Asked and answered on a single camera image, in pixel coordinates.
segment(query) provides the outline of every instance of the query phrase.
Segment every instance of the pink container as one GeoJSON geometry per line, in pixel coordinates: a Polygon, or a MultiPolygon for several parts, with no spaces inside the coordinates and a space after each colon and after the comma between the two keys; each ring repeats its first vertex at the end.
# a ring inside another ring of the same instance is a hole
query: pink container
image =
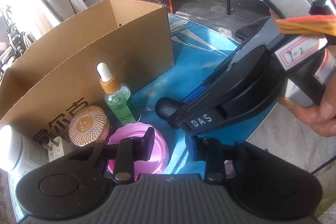
{"type": "MultiPolygon", "coordinates": [[[[110,137],[108,144],[117,144],[124,138],[143,137],[150,124],[142,122],[129,123],[119,129],[110,137]]],[[[162,174],[169,160],[169,150],[160,131],[154,128],[154,147],[149,161],[138,160],[134,163],[135,179],[140,174],[162,174]]],[[[113,173],[114,160],[109,160],[108,170],[113,173]]]]}

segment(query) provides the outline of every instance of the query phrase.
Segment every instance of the handwritten label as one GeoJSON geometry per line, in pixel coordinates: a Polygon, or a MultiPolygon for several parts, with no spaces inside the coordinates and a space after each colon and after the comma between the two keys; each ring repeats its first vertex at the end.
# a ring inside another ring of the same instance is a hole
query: handwritten label
{"type": "Polygon", "coordinates": [[[275,54],[285,70],[289,70],[312,54],[322,49],[327,39],[322,34],[299,36],[280,49],[275,54]]]}

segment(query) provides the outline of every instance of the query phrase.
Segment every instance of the blue table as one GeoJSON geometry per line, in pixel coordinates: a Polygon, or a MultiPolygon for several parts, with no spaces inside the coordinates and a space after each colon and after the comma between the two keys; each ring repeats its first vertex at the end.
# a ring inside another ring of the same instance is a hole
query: blue table
{"type": "MultiPolygon", "coordinates": [[[[185,146],[185,134],[159,119],[154,106],[161,97],[182,100],[219,65],[238,45],[236,41],[176,15],[168,14],[175,66],[134,94],[142,110],[141,122],[161,131],[170,151],[171,160],[164,174],[199,173],[204,175],[205,163],[192,162],[185,146]]],[[[261,114],[238,124],[205,133],[223,144],[246,140],[268,115],[273,105],[261,114]]],[[[17,220],[24,216],[15,197],[18,178],[9,176],[13,209],[17,220]]]]}

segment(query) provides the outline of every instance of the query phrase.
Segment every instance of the floor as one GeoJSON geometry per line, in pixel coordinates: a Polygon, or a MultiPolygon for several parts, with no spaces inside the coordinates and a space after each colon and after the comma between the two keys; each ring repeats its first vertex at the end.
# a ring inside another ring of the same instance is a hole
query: floor
{"type": "MultiPolygon", "coordinates": [[[[268,7],[258,0],[231,0],[230,16],[226,0],[173,0],[173,7],[176,15],[237,41],[237,29],[269,15],[268,7]]],[[[320,137],[281,105],[276,105],[249,142],[308,172],[336,155],[336,137],[320,137]]]]}
{"type": "Polygon", "coordinates": [[[173,0],[172,4],[176,15],[235,40],[236,30],[270,15],[268,7],[259,0],[231,0],[230,16],[226,13],[226,0],[173,0]]]}

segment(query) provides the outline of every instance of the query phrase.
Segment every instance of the white cap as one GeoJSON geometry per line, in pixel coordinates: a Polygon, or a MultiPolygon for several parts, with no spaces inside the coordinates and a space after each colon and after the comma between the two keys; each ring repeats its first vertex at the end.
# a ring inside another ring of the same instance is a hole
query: white cap
{"type": "Polygon", "coordinates": [[[97,71],[100,74],[102,82],[108,82],[113,78],[113,74],[110,72],[105,63],[99,63],[97,65],[97,71]]]}
{"type": "Polygon", "coordinates": [[[16,165],[21,149],[21,134],[6,125],[0,130],[0,168],[10,172],[16,165]]]}

